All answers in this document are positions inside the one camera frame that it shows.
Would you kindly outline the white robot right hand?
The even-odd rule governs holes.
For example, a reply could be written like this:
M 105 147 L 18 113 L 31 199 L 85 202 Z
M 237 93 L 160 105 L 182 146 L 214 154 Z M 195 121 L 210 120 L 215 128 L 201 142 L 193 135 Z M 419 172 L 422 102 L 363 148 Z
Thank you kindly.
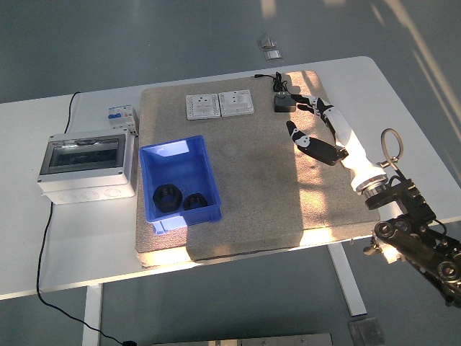
M 335 142 L 331 145 L 308 136 L 289 120 L 286 126 L 299 151 L 329 166 L 340 162 L 351 171 L 352 189 L 360 195 L 370 194 L 371 190 L 386 183 L 384 169 L 367 158 L 364 147 L 337 107 L 312 95 L 293 94 L 291 98 L 297 102 L 300 110 L 307 110 L 320 117 Z

